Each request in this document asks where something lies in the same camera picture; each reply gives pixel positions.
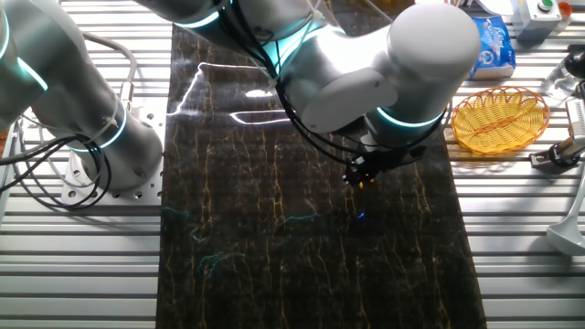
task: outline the control box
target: control box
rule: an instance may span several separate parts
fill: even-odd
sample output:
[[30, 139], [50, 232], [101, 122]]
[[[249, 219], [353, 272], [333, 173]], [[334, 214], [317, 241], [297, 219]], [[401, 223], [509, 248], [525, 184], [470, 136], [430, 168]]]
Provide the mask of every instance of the control box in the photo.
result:
[[512, 24], [520, 42], [542, 42], [562, 20], [555, 0], [523, 0], [518, 4]]

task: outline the wire bundle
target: wire bundle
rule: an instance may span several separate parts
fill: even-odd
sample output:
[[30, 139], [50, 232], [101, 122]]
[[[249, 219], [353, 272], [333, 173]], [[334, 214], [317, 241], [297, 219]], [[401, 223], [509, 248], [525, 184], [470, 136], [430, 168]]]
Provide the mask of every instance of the wire bundle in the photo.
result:
[[[97, 204], [98, 202], [100, 202], [100, 200], [106, 195], [106, 193], [108, 192], [108, 189], [110, 188], [110, 184], [112, 182], [112, 168], [110, 167], [110, 162], [108, 161], [108, 158], [105, 156], [105, 154], [103, 153], [101, 148], [94, 141], [92, 141], [91, 138], [84, 136], [82, 134], [76, 134], [73, 136], [56, 138], [48, 143], [44, 143], [44, 144], [42, 144], [38, 147], [35, 147], [31, 150], [27, 150], [26, 144], [25, 144], [24, 129], [22, 127], [22, 122], [15, 123], [15, 131], [18, 131], [18, 141], [20, 143], [20, 148], [22, 150], [22, 153], [18, 154], [18, 155], [12, 155], [12, 153], [14, 152], [14, 150], [16, 148], [16, 138], [13, 138], [13, 141], [12, 141], [13, 144], [12, 144], [12, 147], [10, 150], [10, 156], [5, 158], [5, 159], [1, 159], [0, 165], [12, 165], [14, 168], [14, 171], [15, 171], [16, 178], [11, 183], [1, 187], [0, 192], [4, 192], [8, 188], [15, 186], [16, 184], [20, 184], [27, 191], [27, 193], [31, 197], [35, 198], [35, 200], [38, 203], [40, 203], [41, 205], [43, 205], [45, 207], [49, 207], [49, 208], [63, 208], [63, 209], [67, 209], [67, 210], [80, 210], [80, 209], [92, 207], [95, 204]], [[68, 205], [68, 204], [65, 204], [62, 201], [58, 200], [56, 197], [52, 196], [47, 191], [47, 189], [38, 180], [37, 176], [34, 173], [34, 170], [37, 167], [39, 167], [40, 164], [42, 164], [44, 161], [48, 160], [49, 157], [51, 155], [53, 155], [55, 152], [57, 152], [61, 147], [65, 146], [66, 144], [73, 142], [73, 141], [79, 141], [80, 143], [82, 143], [86, 147], [86, 149], [88, 150], [88, 152], [91, 155], [91, 158], [93, 159], [93, 161], [95, 163], [96, 170], [98, 171], [98, 174], [97, 174], [95, 181], [93, 182], [93, 188], [92, 188], [91, 192], [88, 194], [88, 196], [84, 197], [83, 199], [81, 199], [81, 201], [79, 201], [75, 204]], [[37, 156], [37, 155], [40, 155], [43, 153], [45, 153], [45, 154], [40, 159], [35, 161], [33, 164], [30, 163], [30, 159], [32, 159], [34, 156]], [[20, 171], [19, 171], [18, 166], [17, 166], [18, 163], [24, 163], [27, 166], [27, 170], [23, 174], [20, 174]], [[106, 172], [107, 172], [106, 185], [103, 188], [102, 192], [98, 195], [97, 189], [98, 189], [98, 186], [99, 186], [101, 179], [103, 179], [103, 175], [101, 174], [101, 172], [102, 172], [102, 167], [104, 165], [105, 165]], [[53, 201], [52, 203], [43, 200], [41, 198], [41, 196], [38, 196], [37, 194], [33, 193], [30, 190], [29, 186], [27, 184], [25, 184], [25, 181], [24, 181], [24, 179], [27, 176], [30, 176], [33, 179], [33, 181], [41, 189], [43, 194], [46, 197], [48, 197], [50, 200]]]
[[[317, 2], [316, 6], [313, 6], [311, 4], [310, 0], [307, 0], [307, 1], [309, 1], [309, 5], [313, 9], [313, 12], [309, 15], [310, 19], [308, 19], [308, 21], [304, 22], [304, 23], [306, 23], [306, 25], [309, 25], [309, 27], [306, 28], [305, 33], [304, 33], [303, 37], [301, 38], [299, 45], [302, 45], [305, 37], [308, 34], [308, 31], [311, 30], [311, 26], [314, 23], [314, 20], [317, 19], [318, 17], [322, 17], [322, 15], [315, 14], [317, 12], [316, 7], [318, 7], [322, 3], [322, 0], [319, 0]], [[267, 54], [267, 52], [264, 50], [260, 41], [256, 38], [256, 36], [252, 32], [250, 25], [247, 23], [244, 15], [243, 15], [243, 12], [242, 12], [241, 7], [239, 5], [239, 0], [233, 0], [231, 2], [231, 9], [233, 10], [233, 15], [237, 18], [238, 26], [240, 27], [241, 30], [244, 31], [245, 35], [241, 35], [239, 30], [236, 28], [236, 26], [230, 21], [228, 14], [226, 13], [226, 8], [224, 8], [223, 10], [221, 10], [219, 12], [221, 27], [223, 28], [224, 32], [226, 32], [226, 34], [228, 34], [230, 37], [232, 37], [234, 40], [236, 40], [238, 45], [241, 48], [243, 48], [253, 58], [254, 62], [257, 63], [257, 65], [261, 64], [266, 69], [267, 75], [275, 84], [275, 88], [276, 88], [276, 91], [278, 93], [279, 99], [281, 101], [282, 107], [284, 108], [287, 116], [289, 117], [289, 119], [292, 123], [292, 126], [299, 132], [299, 134], [310, 145], [312, 145], [314, 148], [316, 148], [320, 153], [326, 155], [330, 159], [332, 159], [340, 164], [352, 166], [352, 167], [357, 166], [357, 164], [355, 164], [352, 159], [350, 159], [350, 158], [345, 159], [345, 158], [339, 157], [339, 156], [335, 155], [334, 153], [331, 153], [331, 152], [325, 150], [320, 143], [326, 144], [326, 145], [332, 147], [334, 150], [350, 153], [353, 156], [360, 156], [363, 154], [369, 154], [369, 152], [367, 152], [365, 150], [361, 150], [361, 149], [346, 147], [346, 146], [340, 145], [338, 143], [334, 143], [334, 142], [330, 141], [328, 138], [325, 138], [324, 136], [322, 136], [321, 134], [312, 132], [303, 124], [303, 122], [297, 116], [296, 112], [293, 109], [293, 106], [290, 104], [290, 102], [288, 101], [288, 99], [284, 93], [284, 85], [283, 85], [282, 79], [281, 79], [281, 77], [283, 76], [282, 72], [280, 72], [280, 74], [277, 73], [278, 71], [277, 71], [276, 67], [274, 66], [274, 64], [272, 63], [270, 56]], [[390, 22], [392, 21], [391, 18], [389, 18], [386, 15], [383, 15], [383, 17], [385, 17]], [[264, 42], [264, 45], [266, 45], [270, 41], [271, 41], [271, 38], [269, 38], [269, 41]], [[291, 55], [290, 58], [294, 57], [296, 50]], [[278, 59], [277, 65], [280, 66], [281, 65], [281, 57], [280, 57], [280, 51], [278, 48], [278, 40], [276, 41], [276, 51], [277, 51], [277, 59]], [[435, 124], [429, 130], [429, 132], [426, 133], [424, 136], [422, 136], [419, 140], [415, 141], [414, 143], [411, 143], [411, 144], [408, 144], [408, 145], [405, 145], [405, 146], [402, 146], [399, 148], [390, 147], [390, 146], [386, 146], [386, 145], [375, 145], [375, 146], [383, 146], [383, 147], [387, 148], [389, 151], [406, 151], [406, 150], [410, 149], [411, 147], [414, 147], [417, 144], [421, 143], [423, 140], [427, 139], [432, 133], [434, 133], [436, 131], [436, 128], [439, 127], [440, 125], [441, 125], [441, 120], [438, 120], [437, 124]], [[369, 146], [369, 145], [365, 145], [365, 144], [363, 144], [355, 139], [348, 138], [347, 136], [344, 136], [344, 135], [341, 135], [341, 136], [347, 138], [350, 141], [353, 141], [354, 143], [357, 143], [359, 146]]]
[[[137, 64], [136, 58], [133, 55], [132, 51], [130, 51], [128, 48], [120, 45], [119, 43], [114, 42], [112, 40], [109, 40], [108, 38], [105, 38], [105, 37], [95, 36], [95, 35], [88, 33], [88, 32], [84, 32], [83, 36], [85, 37], [85, 39], [87, 39], [89, 41], [96, 42], [96, 43], [102, 44], [106, 47], [118, 50], [125, 57], [127, 57], [130, 60], [130, 71], [128, 72], [128, 77], [127, 77], [125, 82], [129, 82], [129, 83], [133, 82], [134, 75], [136, 74], [136, 70], [138, 69], [138, 64]], [[114, 118], [116, 116], [117, 111], [118, 111], [118, 108], [116, 107], [116, 109], [112, 115], [112, 118]], [[16, 148], [16, 138], [13, 138], [12, 139], [12, 147], [10, 149], [10, 155], [7, 158], [0, 159], [0, 165], [12, 165], [14, 172], [15, 172], [15, 175], [16, 175], [16, 178], [12, 182], [6, 184], [5, 186], [0, 187], [0, 193], [5, 192], [10, 187], [13, 187], [13, 186], [16, 186], [17, 184], [20, 184], [27, 191], [27, 193], [31, 197], [35, 198], [36, 201], [38, 203], [40, 203], [41, 205], [49, 207], [49, 208], [63, 208], [63, 209], [67, 209], [67, 210], [80, 210], [80, 209], [92, 207], [92, 206], [96, 205], [98, 202], [100, 202], [100, 200], [103, 199], [103, 197], [108, 193], [108, 190], [110, 189], [110, 185], [112, 182], [112, 168], [110, 166], [110, 162], [108, 161], [108, 158], [105, 156], [102, 149], [100, 148], [99, 145], [97, 145], [97, 143], [95, 141], [113, 125], [113, 120], [108, 121], [107, 124], [104, 125], [104, 127], [99, 132], [97, 132], [95, 134], [95, 136], [91, 137], [85, 133], [73, 132], [70, 130], [59, 129], [57, 127], [46, 126], [43, 123], [36, 122], [36, 121], [28, 118], [24, 114], [22, 115], [22, 117], [38, 126], [38, 133], [40, 136], [41, 145], [37, 146], [31, 150], [27, 150], [26, 144], [25, 144], [25, 139], [24, 139], [24, 129], [23, 129], [22, 121], [15, 123], [15, 132], [18, 133], [18, 141], [19, 141], [20, 149], [21, 149], [22, 153], [18, 154], [18, 155], [13, 155], [15, 148]], [[63, 133], [67, 133], [69, 136], [56, 138], [52, 141], [45, 143], [44, 138], [43, 138], [43, 128], [49, 128], [51, 130], [61, 131]], [[59, 172], [59, 170], [57, 169], [55, 164], [53, 164], [53, 162], [50, 159], [51, 155], [53, 155], [55, 152], [57, 152], [63, 146], [65, 146], [68, 143], [71, 143], [73, 141], [80, 142], [88, 150], [88, 152], [91, 156], [91, 159], [95, 163], [95, 167], [97, 170], [96, 177], [93, 179], [93, 181], [90, 182], [90, 184], [88, 184], [86, 186], [68, 181], [64, 177], [64, 175], [62, 175]], [[35, 156], [38, 156], [41, 154], [44, 154], [44, 155], [42, 157], [40, 157], [38, 160], [36, 160], [33, 164], [31, 164], [30, 160], [33, 159]], [[67, 184], [69, 186], [73, 186], [73, 187], [78, 187], [78, 188], [84, 188], [84, 187], [88, 187], [88, 186], [93, 185], [91, 192], [86, 197], [81, 199], [81, 201], [79, 201], [75, 204], [71, 204], [71, 205], [65, 204], [62, 201], [58, 200], [56, 197], [52, 196], [47, 191], [47, 189], [41, 184], [41, 182], [38, 180], [37, 176], [34, 173], [35, 169], [38, 168], [44, 161], [48, 161], [49, 165], [51, 166], [51, 168], [53, 169], [55, 174], [65, 184]], [[18, 169], [19, 163], [24, 163], [27, 167], [27, 170], [22, 174], [20, 174], [20, 171]], [[104, 186], [101, 193], [98, 195], [98, 192], [97, 192], [98, 186], [100, 184], [100, 181], [102, 179], [104, 179], [103, 174], [102, 174], [104, 166], [106, 169], [105, 171], [107, 172], [107, 177], [105, 178], [106, 185]], [[52, 201], [52, 203], [48, 202], [46, 200], [43, 200], [41, 198], [42, 196], [38, 196], [37, 194], [33, 193], [30, 190], [29, 186], [27, 186], [27, 184], [25, 184], [25, 181], [24, 181], [25, 178], [28, 176], [30, 176], [33, 179], [35, 184], [37, 184], [38, 188], [40, 188], [40, 190], [43, 192], [44, 196], [48, 197]]]

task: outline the woven basket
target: woven basket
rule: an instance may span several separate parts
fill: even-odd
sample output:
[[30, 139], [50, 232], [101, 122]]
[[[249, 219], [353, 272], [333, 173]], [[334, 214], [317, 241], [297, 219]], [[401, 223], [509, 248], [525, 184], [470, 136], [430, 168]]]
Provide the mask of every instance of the woven basket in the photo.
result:
[[542, 96], [521, 87], [484, 90], [453, 110], [457, 141], [478, 154], [522, 150], [547, 129], [550, 108]]

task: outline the robotic arm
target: robotic arm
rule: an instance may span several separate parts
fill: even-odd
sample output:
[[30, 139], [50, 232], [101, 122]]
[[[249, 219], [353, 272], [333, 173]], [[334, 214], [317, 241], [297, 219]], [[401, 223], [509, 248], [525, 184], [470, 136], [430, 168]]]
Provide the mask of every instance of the robotic arm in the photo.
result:
[[[480, 49], [472, 19], [451, 5], [414, 5], [392, 25], [349, 37], [322, 0], [135, 1], [264, 66], [292, 124], [315, 147], [312, 137], [327, 141], [319, 133], [364, 117], [368, 147], [351, 160], [337, 159], [351, 168], [351, 184], [399, 164], [436, 128]], [[160, 142], [124, 109], [54, 0], [0, 0], [2, 45], [8, 46], [0, 56], [0, 129], [32, 105], [46, 125], [99, 135], [114, 168], [112, 188], [136, 186], [152, 174]]]

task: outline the black cable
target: black cable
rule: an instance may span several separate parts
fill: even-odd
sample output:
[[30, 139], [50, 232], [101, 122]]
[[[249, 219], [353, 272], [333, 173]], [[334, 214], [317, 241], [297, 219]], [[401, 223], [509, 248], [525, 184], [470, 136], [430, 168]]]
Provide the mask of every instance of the black cable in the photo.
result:
[[[106, 195], [106, 193], [108, 192], [108, 190], [110, 188], [111, 182], [112, 182], [112, 168], [110, 167], [110, 162], [108, 161], [108, 158], [107, 157], [104, 156], [103, 161], [106, 164], [106, 169], [107, 169], [107, 172], [108, 172], [108, 180], [106, 181], [106, 186], [103, 188], [103, 191], [101, 192], [101, 194], [93, 202], [91, 202], [90, 204], [88, 204], [86, 206], [81, 206], [81, 207], [66, 207], [67, 210], [82, 210], [82, 209], [87, 209], [89, 207], [93, 207], [98, 202], [100, 202], [103, 199], [103, 197]], [[28, 188], [28, 186], [24, 183], [24, 181], [21, 181], [20, 182], [20, 185], [27, 191], [27, 193], [31, 197], [33, 197], [41, 205], [43, 205], [45, 207], [49, 207], [49, 208], [55, 208], [55, 205], [49, 204], [48, 202], [42, 200], [40, 197], [38, 197], [34, 193], [32, 193], [32, 191]]]
[[[19, 140], [20, 140], [20, 146], [22, 150], [25, 150], [25, 143], [24, 143], [24, 136], [23, 136], [23, 131], [22, 128], [20, 127], [20, 125], [18, 124], [18, 122], [15, 125], [15, 128], [19, 131]], [[101, 148], [94, 142], [92, 141], [90, 138], [83, 136], [83, 135], [78, 135], [75, 136], [73, 138], [73, 140], [78, 140], [80, 143], [82, 143], [87, 149], [88, 152], [90, 153], [94, 163], [96, 164], [96, 168], [97, 170], [100, 172], [101, 171], [101, 158], [100, 155], [102, 155], [102, 151]], [[11, 149], [11, 153], [15, 150], [16, 147], [16, 138], [13, 138], [12, 141], [12, 149]], [[45, 206], [45, 207], [49, 207], [51, 209], [54, 208], [65, 208], [67, 210], [79, 210], [79, 209], [84, 209], [87, 207], [92, 207], [95, 204], [97, 204], [107, 193], [107, 191], [110, 188], [110, 184], [112, 181], [112, 169], [110, 167], [110, 162], [108, 161], [107, 157], [105, 156], [105, 154], [103, 155], [103, 161], [106, 164], [106, 168], [108, 171], [108, 181], [106, 182], [106, 186], [104, 187], [102, 193], [90, 204], [83, 206], [82, 204], [87, 202], [90, 198], [92, 198], [92, 196], [95, 195], [95, 192], [98, 188], [98, 183], [100, 182], [100, 177], [98, 176], [98, 178], [96, 179], [96, 181], [94, 182], [94, 188], [91, 191], [91, 193], [85, 197], [84, 199], [82, 199], [80, 202], [75, 203], [75, 204], [71, 204], [71, 205], [66, 205], [63, 202], [59, 201], [58, 199], [56, 199], [55, 197], [53, 197], [48, 191], [47, 189], [40, 183], [40, 181], [37, 179], [37, 177], [34, 174], [34, 170], [45, 160], [47, 160], [51, 155], [53, 155], [58, 149], [60, 149], [62, 146], [64, 146], [66, 143], [65, 141], [63, 141], [62, 143], [58, 144], [54, 149], [51, 149], [45, 156], [43, 156], [41, 159], [39, 159], [38, 161], [36, 161], [33, 165], [31, 165], [28, 161], [25, 161], [25, 164], [27, 165], [27, 171], [24, 174], [20, 174], [19, 170], [18, 170], [18, 166], [16, 164], [12, 164], [14, 170], [15, 170], [15, 175], [16, 175], [16, 179], [14, 182], [12, 182], [11, 184], [2, 187], [2, 191], [7, 190], [8, 188], [16, 185], [17, 183], [20, 183], [20, 185], [27, 191], [27, 193], [33, 197], [38, 203], [40, 203], [41, 205]], [[51, 200], [53, 200], [55, 202], [55, 204], [51, 204], [43, 199], [41, 199], [39, 196], [35, 195], [30, 188], [25, 184], [24, 179], [30, 175], [30, 177], [35, 181], [35, 183], [38, 185], [38, 187], [43, 191], [43, 193], [49, 197]]]
[[271, 75], [271, 77], [276, 79], [278, 77], [278, 75], [276, 74], [276, 68], [272, 64], [270, 56], [268, 56], [268, 53], [266, 53], [266, 50], [264, 50], [256, 36], [252, 32], [250, 25], [248, 24], [248, 21], [246, 21], [246, 17], [244, 16], [244, 13], [242, 12], [241, 7], [239, 6], [239, 0], [232, 0], [231, 7], [233, 8], [236, 18], [239, 20], [241, 28], [246, 33], [246, 37], [251, 41], [252, 45], [256, 48], [256, 51], [258, 51], [260, 56], [264, 58], [264, 61], [266, 63], [263, 64], [266, 67], [266, 70], [268, 70], [268, 73]]
[[0, 165], [13, 165], [19, 162], [23, 162], [25, 160], [31, 159], [39, 154], [44, 153], [46, 150], [54, 147], [55, 145], [62, 143], [62, 142], [72, 142], [75, 141], [76, 138], [73, 136], [70, 137], [61, 137], [56, 138], [52, 141], [49, 141], [45, 144], [35, 147], [34, 149], [28, 150], [18, 155], [8, 156], [6, 158], [0, 159]]
[[[312, 132], [310, 129], [308, 129], [304, 125], [304, 123], [302, 122], [302, 120], [296, 115], [296, 112], [294, 111], [293, 106], [288, 102], [288, 100], [287, 100], [287, 98], [285, 96], [284, 87], [283, 87], [283, 84], [282, 84], [282, 79], [276, 73], [275, 65], [272, 63], [271, 58], [266, 53], [266, 51], [264, 50], [264, 48], [261, 45], [261, 43], [259, 42], [259, 40], [256, 38], [256, 36], [251, 31], [250, 25], [246, 21], [244, 15], [243, 15], [243, 12], [241, 11], [241, 7], [239, 6], [239, 0], [233, 0], [231, 7], [233, 9], [234, 15], [239, 20], [239, 24], [240, 24], [241, 28], [244, 30], [244, 33], [246, 34], [246, 37], [251, 41], [251, 43], [255, 47], [255, 50], [262, 57], [262, 59], [258, 59], [257, 58], [257, 60], [262, 65], [264, 65], [266, 67], [266, 69], [268, 70], [269, 74], [274, 79], [276, 79], [276, 82], [277, 82], [276, 83], [276, 91], [277, 91], [277, 94], [279, 95], [279, 99], [281, 101], [282, 107], [284, 108], [284, 111], [286, 112], [287, 116], [289, 117], [292, 126], [299, 132], [299, 134], [310, 145], [312, 145], [313, 147], [315, 147], [315, 149], [317, 149], [317, 151], [321, 152], [322, 154], [326, 155], [327, 157], [331, 158], [332, 160], [334, 160], [334, 161], [336, 161], [336, 162], [338, 162], [340, 164], [348, 165], [348, 166], [357, 166], [356, 164], [353, 163], [353, 161], [346, 160], [346, 159], [342, 159], [342, 158], [340, 158], [340, 157], [338, 157], [338, 156], [336, 156], [334, 154], [331, 154], [330, 152], [326, 151], [321, 145], [319, 145], [316, 141], [313, 140], [312, 137], [314, 137], [315, 139], [317, 139], [321, 143], [325, 143], [325, 144], [333, 147], [334, 149], [336, 149], [338, 151], [348, 152], [350, 154], [358, 154], [358, 155], [369, 154], [369, 152], [367, 152], [367, 151], [361, 151], [361, 150], [357, 150], [357, 149], [353, 149], [353, 148], [348, 148], [348, 147], [345, 147], [343, 145], [339, 145], [337, 143], [333, 143], [333, 142], [329, 141], [328, 139], [324, 138], [321, 134]], [[224, 16], [224, 17], [225, 17], [225, 19], [223, 19], [223, 20], [226, 23], [230, 24], [228, 18], [226, 16]], [[251, 51], [250, 49], [248, 49], [247, 46], [245, 46], [245, 45], [242, 46], [241, 45], [241, 41], [239, 41], [236, 37], [234, 37], [234, 38], [239, 42], [239, 45], [241, 47], [243, 47], [245, 50], [247, 50], [247, 52], [253, 53], [253, 51]], [[277, 60], [278, 60], [277, 65], [280, 67], [281, 66], [280, 49], [279, 49], [278, 41], [275, 41], [275, 42], [276, 42], [275, 47], [276, 47], [276, 51], [277, 51]], [[407, 144], [407, 145], [402, 146], [402, 147], [386, 147], [384, 145], [379, 145], [379, 146], [388, 148], [389, 151], [404, 151], [404, 152], [407, 152], [410, 148], [412, 148], [412, 147], [420, 144], [422, 141], [424, 141], [427, 138], [429, 138], [429, 136], [431, 136], [432, 133], [435, 132], [435, 130], [437, 129], [437, 127], [439, 127], [439, 125], [441, 125], [441, 120], [444, 117], [444, 114], [445, 114], [445, 112], [442, 114], [441, 118], [439, 120], [437, 120], [437, 123], [435, 123], [429, 129], [429, 131], [427, 133], [425, 133], [423, 136], [421, 136], [420, 139], [416, 140], [413, 143]]]
[[28, 175], [30, 175], [30, 173], [35, 170], [38, 166], [40, 166], [41, 163], [43, 163], [43, 161], [47, 160], [51, 155], [53, 155], [56, 151], [58, 151], [61, 147], [67, 145], [68, 142], [61, 142], [59, 143], [55, 148], [47, 151], [47, 153], [41, 157], [37, 162], [35, 162], [31, 168], [29, 170], [26, 170], [22, 175], [18, 175], [14, 181], [8, 183], [5, 186], [0, 187], [0, 193], [5, 192], [6, 190], [8, 190], [10, 187], [15, 186], [16, 184], [20, 183], [23, 179], [25, 179]]
[[[98, 156], [99, 154], [101, 154], [100, 147], [94, 141], [89, 141], [89, 139], [87, 139], [87, 138], [84, 140], [84, 138], [79, 137], [79, 138], [77, 138], [77, 140], [79, 140], [88, 149], [88, 152], [90, 153], [90, 155], [91, 155], [94, 163], [96, 164], [96, 170], [98, 172], [100, 172], [100, 170], [101, 170], [101, 159]], [[21, 149], [23, 149], [23, 150], [25, 149], [24, 132], [23, 132], [22, 129], [20, 129], [20, 146], [21, 146]], [[27, 165], [27, 168], [30, 169], [30, 163], [28, 161], [25, 161], [25, 164]], [[94, 182], [93, 189], [88, 194], [88, 196], [86, 196], [80, 202], [77, 202], [75, 204], [68, 205], [68, 204], [65, 204], [65, 203], [59, 201], [55, 197], [53, 197], [47, 191], [47, 189], [40, 183], [40, 181], [37, 179], [37, 176], [35, 175], [34, 171], [30, 173], [30, 177], [33, 179], [33, 181], [35, 182], [35, 184], [37, 184], [37, 186], [41, 189], [41, 191], [43, 191], [43, 193], [45, 193], [45, 195], [48, 198], [50, 198], [51, 200], [53, 200], [53, 202], [55, 202], [55, 204], [52, 205], [52, 204], [49, 204], [48, 202], [45, 202], [45, 201], [39, 199], [39, 200], [37, 200], [39, 203], [41, 203], [42, 205], [44, 205], [46, 207], [60, 207], [60, 208], [66, 208], [66, 209], [73, 209], [73, 208], [79, 207], [82, 204], [84, 204], [85, 202], [87, 202], [88, 200], [90, 200], [92, 198], [92, 196], [94, 196], [96, 190], [98, 189], [98, 184], [100, 183], [100, 177], [98, 176], [98, 178]], [[20, 184], [21, 184], [21, 186], [23, 186], [23, 188], [25, 188], [25, 190], [27, 192], [29, 191], [28, 188], [27, 188], [27, 186], [26, 186], [26, 184], [24, 182], [21, 181]]]

